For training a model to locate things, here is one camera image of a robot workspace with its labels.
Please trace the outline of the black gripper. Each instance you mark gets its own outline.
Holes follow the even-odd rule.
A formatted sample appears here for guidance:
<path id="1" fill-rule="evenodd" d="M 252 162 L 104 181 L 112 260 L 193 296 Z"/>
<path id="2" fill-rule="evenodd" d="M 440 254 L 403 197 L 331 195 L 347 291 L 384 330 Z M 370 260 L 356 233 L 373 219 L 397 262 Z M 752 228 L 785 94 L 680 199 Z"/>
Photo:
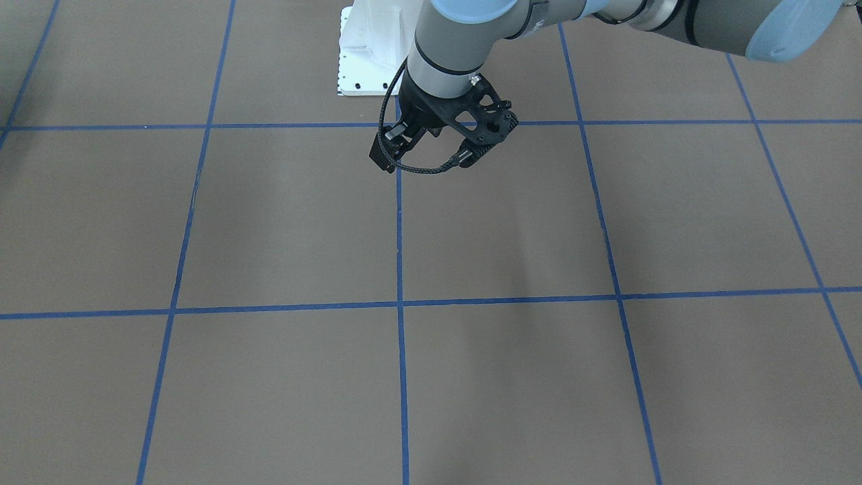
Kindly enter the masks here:
<path id="1" fill-rule="evenodd" d="M 407 145 L 416 144 L 426 133 L 437 137 L 443 128 L 449 127 L 469 140 L 469 130 L 457 121 L 457 116 L 466 110 L 468 92 L 470 89 L 466 88 L 455 98 L 435 96 L 422 89 L 410 74 L 405 74 L 398 91 L 401 114 L 394 126 L 394 138 L 388 138 L 384 132 L 376 134 L 370 148 L 370 159 L 381 170 L 394 174 Z"/>

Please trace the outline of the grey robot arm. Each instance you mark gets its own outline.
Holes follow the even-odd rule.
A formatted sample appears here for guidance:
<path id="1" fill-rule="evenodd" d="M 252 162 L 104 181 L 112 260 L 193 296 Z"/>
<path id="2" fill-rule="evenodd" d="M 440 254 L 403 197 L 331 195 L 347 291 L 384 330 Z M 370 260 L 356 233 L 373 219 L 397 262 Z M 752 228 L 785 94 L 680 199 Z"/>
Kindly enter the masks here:
<path id="1" fill-rule="evenodd" d="M 542 28 L 593 18 L 751 61 L 785 63 L 828 30 L 841 1 L 425 1 L 413 41 L 382 102 L 397 95 L 401 114 L 378 120 L 370 159 L 385 172 L 441 174 L 469 168 L 517 128 L 512 104 L 482 69 L 493 47 Z M 403 163 L 425 135 L 462 136 L 438 168 Z"/>

